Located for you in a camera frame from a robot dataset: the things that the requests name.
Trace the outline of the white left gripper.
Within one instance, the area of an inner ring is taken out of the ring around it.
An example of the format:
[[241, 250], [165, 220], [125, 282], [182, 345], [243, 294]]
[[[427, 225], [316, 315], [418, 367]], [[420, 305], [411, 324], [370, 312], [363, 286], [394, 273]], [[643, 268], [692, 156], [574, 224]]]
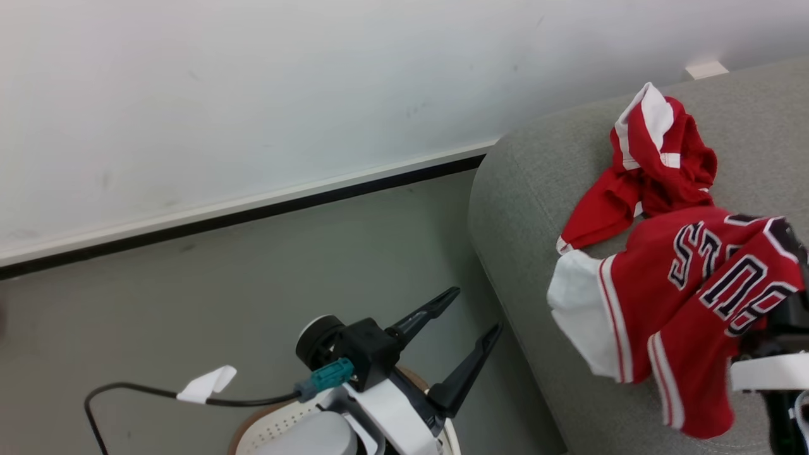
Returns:
[[[406, 348], [441, 317], [461, 293], [450, 287], [386, 328]], [[476, 340], [473, 351], [443, 381], [429, 386], [413, 372], [393, 372], [364, 392], [341, 386], [341, 415], [358, 441], [358, 454], [449, 454], [451, 420], [465, 402], [503, 331], [498, 322]]]

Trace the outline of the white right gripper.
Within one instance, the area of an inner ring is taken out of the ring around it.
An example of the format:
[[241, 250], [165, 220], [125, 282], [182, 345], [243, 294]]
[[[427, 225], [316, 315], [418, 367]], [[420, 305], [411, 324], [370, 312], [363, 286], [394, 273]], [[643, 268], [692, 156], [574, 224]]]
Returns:
[[796, 292], [769, 311], [767, 333], [749, 336], [731, 363], [734, 391], [806, 391], [808, 389], [808, 299]]

